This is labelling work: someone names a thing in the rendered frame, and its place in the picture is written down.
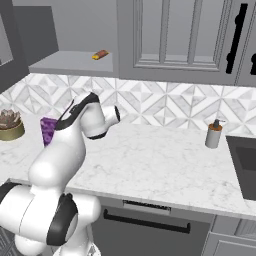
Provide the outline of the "grey panelled cabinet door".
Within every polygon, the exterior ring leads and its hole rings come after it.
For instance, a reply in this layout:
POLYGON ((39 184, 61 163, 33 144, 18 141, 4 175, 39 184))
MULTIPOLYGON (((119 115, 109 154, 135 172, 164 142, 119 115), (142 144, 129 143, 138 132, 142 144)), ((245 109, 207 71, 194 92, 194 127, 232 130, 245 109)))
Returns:
POLYGON ((235 83, 226 73, 235 18, 246 0, 117 0, 119 76, 235 83))

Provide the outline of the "open grey cabinet door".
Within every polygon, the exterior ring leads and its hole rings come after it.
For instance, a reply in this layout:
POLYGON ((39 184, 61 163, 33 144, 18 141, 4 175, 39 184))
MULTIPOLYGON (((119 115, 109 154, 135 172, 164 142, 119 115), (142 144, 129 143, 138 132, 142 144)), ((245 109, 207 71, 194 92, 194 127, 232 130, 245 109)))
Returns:
POLYGON ((0 0, 0 94, 28 74, 12 0, 0 0))

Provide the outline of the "grey base cabinet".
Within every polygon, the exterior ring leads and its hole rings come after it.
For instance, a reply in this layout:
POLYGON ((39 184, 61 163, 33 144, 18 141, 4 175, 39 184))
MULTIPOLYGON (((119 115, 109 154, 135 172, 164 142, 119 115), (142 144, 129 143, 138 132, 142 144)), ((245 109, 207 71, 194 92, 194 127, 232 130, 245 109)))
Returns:
POLYGON ((201 256, 256 256, 256 220, 217 215, 201 256))

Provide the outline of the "orange and yellow snack bar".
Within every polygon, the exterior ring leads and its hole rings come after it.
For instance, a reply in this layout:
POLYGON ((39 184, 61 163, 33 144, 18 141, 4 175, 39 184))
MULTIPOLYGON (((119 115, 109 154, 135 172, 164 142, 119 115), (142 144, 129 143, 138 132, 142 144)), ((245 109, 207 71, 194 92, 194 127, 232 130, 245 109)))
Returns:
POLYGON ((109 52, 107 50, 100 50, 98 52, 96 52, 93 56, 92 59, 93 60, 99 60, 105 56, 107 56, 109 54, 109 52))

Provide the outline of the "grey soap dispenser, black pump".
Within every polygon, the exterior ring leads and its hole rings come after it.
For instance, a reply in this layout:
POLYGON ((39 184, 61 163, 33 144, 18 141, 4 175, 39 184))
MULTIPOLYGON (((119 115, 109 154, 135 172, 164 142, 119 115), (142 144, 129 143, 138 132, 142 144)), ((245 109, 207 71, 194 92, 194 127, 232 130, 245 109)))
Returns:
POLYGON ((215 119, 213 123, 208 125, 205 146, 210 149, 216 149, 219 144, 221 132, 222 126, 220 125, 220 120, 215 119))

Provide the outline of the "grey dishwasher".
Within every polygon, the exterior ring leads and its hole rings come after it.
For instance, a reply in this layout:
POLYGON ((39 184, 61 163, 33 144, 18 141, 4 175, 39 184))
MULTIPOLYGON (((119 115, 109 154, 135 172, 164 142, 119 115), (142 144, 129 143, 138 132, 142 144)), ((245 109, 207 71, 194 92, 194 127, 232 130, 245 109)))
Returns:
POLYGON ((151 203, 102 197, 101 214, 92 235, 101 256, 201 256, 214 216, 151 203), (190 234, 127 224, 103 217, 109 214, 185 227, 190 234))

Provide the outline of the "potted succulent in olive pot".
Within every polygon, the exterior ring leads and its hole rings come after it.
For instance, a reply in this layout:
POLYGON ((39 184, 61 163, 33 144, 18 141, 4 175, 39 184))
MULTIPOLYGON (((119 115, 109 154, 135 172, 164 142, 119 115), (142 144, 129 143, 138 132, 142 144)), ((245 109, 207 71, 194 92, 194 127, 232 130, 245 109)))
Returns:
POLYGON ((20 112, 3 109, 0 111, 0 140, 16 140, 25 134, 20 112))

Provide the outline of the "dark grey sink basin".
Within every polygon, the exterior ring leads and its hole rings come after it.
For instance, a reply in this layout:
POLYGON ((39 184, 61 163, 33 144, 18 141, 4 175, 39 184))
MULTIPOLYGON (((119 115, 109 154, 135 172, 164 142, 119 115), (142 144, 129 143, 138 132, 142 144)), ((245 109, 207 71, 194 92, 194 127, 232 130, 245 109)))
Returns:
POLYGON ((256 201, 256 138, 226 136, 241 193, 256 201))

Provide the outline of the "grey wall cabinet shelf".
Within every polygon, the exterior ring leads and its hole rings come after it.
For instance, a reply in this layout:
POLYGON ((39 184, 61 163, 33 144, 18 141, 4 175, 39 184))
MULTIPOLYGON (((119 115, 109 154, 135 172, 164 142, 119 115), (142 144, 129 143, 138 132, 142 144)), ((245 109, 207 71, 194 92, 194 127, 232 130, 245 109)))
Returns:
POLYGON ((116 0, 12 1, 30 72, 118 75, 116 0))

